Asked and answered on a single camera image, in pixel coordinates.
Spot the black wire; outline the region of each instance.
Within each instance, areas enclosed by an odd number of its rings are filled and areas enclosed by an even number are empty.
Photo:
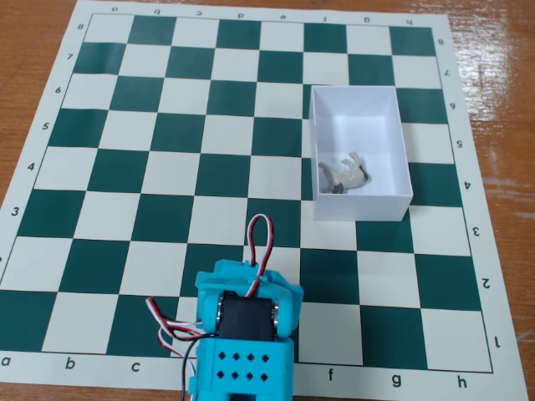
[[[190,352],[193,349],[193,346],[197,341],[199,341],[202,338],[209,338],[209,337],[215,337],[216,334],[214,333],[208,333],[208,334],[202,334],[201,336],[194,338],[191,340],[190,346],[187,348],[186,353],[184,354],[184,360],[182,361],[182,401],[186,401],[186,365],[187,365],[187,359],[190,356]]]

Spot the white square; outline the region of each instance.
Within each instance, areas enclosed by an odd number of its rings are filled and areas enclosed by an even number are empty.
[[[253,117],[207,115],[202,135],[202,153],[250,155]]]
[[[120,294],[178,297],[187,244],[130,243]]]
[[[348,25],[346,29],[348,33],[348,53],[385,56],[392,54],[390,29],[388,27]]]
[[[126,45],[119,75],[164,78],[171,46]]]
[[[420,307],[413,253],[357,252],[360,305]]]
[[[17,237],[0,288],[56,292],[72,241],[70,238]]]
[[[129,241],[140,194],[86,192],[74,238]]]
[[[301,199],[301,159],[251,156],[249,197],[299,201]]]
[[[309,120],[303,120],[303,129],[301,132],[303,133],[303,138],[301,139],[301,157],[312,157]]]
[[[35,188],[38,190],[87,190],[97,149],[55,148],[44,156]]]
[[[482,314],[422,309],[429,369],[491,372]]]
[[[409,206],[415,253],[470,256],[461,207]]]
[[[265,23],[260,31],[260,49],[286,52],[302,52],[304,24]]]
[[[243,245],[247,198],[196,196],[189,243]]]
[[[362,365],[360,306],[304,302],[299,318],[299,362]]]
[[[206,114],[208,79],[166,78],[161,90],[160,113]]]
[[[301,247],[357,250],[357,230],[354,221],[319,221],[314,219],[311,200],[301,202]]]
[[[216,19],[177,18],[172,45],[215,48],[218,28]]]
[[[60,292],[43,351],[106,353],[118,295]]]
[[[258,82],[254,115],[301,119],[303,117],[303,86]]]
[[[181,322],[196,322],[197,320],[197,298],[194,297],[180,297],[178,299],[178,308],[176,311],[176,320]],[[173,347],[182,351],[182,354],[186,353],[189,343],[184,343],[173,338]],[[190,352],[190,358],[196,357],[196,350],[199,346],[197,341]],[[176,354],[171,353],[172,357],[177,357]]]
[[[110,108],[117,75],[73,74],[64,98],[64,109]]]
[[[435,57],[392,56],[396,88],[440,89]]]
[[[198,153],[150,152],[142,194],[195,195]]]
[[[110,110],[99,148],[150,150],[157,113]]]
[[[259,54],[258,50],[217,48],[211,78],[221,81],[256,82]]]
[[[407,160],[413,163],[453,164],[447,124],[402,124]]]
[[[257,263],[260,263],[266,253],[265,246],[255,246]],[[243,247],[243,261],[251,261],[249,246]],[[299,248],[283,248],[275,246],[267,262],[267,269],[279,272],[291,284],[299,285],[301,277],[301,251]]]
[[[306,52],[303,55],[303,83],[349,85],[348,55]]]
[[[133,22],[133,15],[93,14],[84,41],[127,43]]]

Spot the red wire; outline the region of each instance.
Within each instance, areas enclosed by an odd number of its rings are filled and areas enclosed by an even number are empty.
[[[250,227],[251,227],[251,230],[247,233],[248,234],[248,241],[249,241],[249,247],[251,249],[251,266],[256,266],[256,258],[257,258],[257,254],[256,254],[256,250],[255,250],[255,247],[254,247],[254,241],[252,239],[252,232],[254,230],[254,226],[257,224],[257,221],[258,219],[260,219],[261,216],[255,216],[253,218],[253,220],[249,223],[250,224]],[[252,285],[252,291],[250,291],[250,295],[249,297],[252,297],[252,295],[254,295],[254,293],[257,291],[258,289],[258,285],[260,283],[260,277],[264,274],[264,272],[266,271],[266,266],[268,265],[268,259],[271,255],[271,252],[273,250],[273,240],[274,240],[274,229],[273,229],[273,221],[271,220],[271,217],[269,216],[266,216],[267,219],[269,220],[269,222],[267,223],[267,228],[269,229],[269,237],[270,237],[270,241],[269,243],[267,244],[267,247],[266,247],[266,254],[264,255],[264,258],[262,259],[262,264],[260,266],[260,269],[258,270],[258,274],[257,274],[257,278],[255,279],[253,285]]]

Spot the blue robot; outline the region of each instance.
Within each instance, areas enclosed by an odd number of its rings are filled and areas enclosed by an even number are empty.
[[[292,400],[289,336],[298,325],[303,289],[278,272],[258,274],[262,268],[263,262],[222,260],[213,273],[197,274],[197,320],[217,337],[199,342],[189,387],[195,401]]]

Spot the cyan 3d-printed part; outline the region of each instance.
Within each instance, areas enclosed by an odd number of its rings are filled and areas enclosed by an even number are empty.
[[[217,332],[225,292],[244,297],[258,268],[248,261],[223,260],[213,273],[197,273],[197,320],[206,332]],[[189,387],[196,401],[292,400],[293,341],[288,337],[298,325],[303,289],[278,272],[265,271],[255,296],[272,300],[274,341],[203,338],[196,351],[197,374]]]
[[[214,272],[198,272],[195,281],[199,289],[197,320],[202,321],[206,332],[216,332],[218,303],[224,292],[235,292],[244,297],[257,275],[259,265],[252,268],[249,261],[218,261]],[[288,283],[279,272],[266,270],[256,296],[278,302],[278,319],[275,327],[278,337],[289,337],[298,326],[303,302],[303,289]]]
[[[206,338],[197,349],[197,375],[189,392],[196,401],[230,401],[233,395],[255,401],[291,401],[293,341]]]

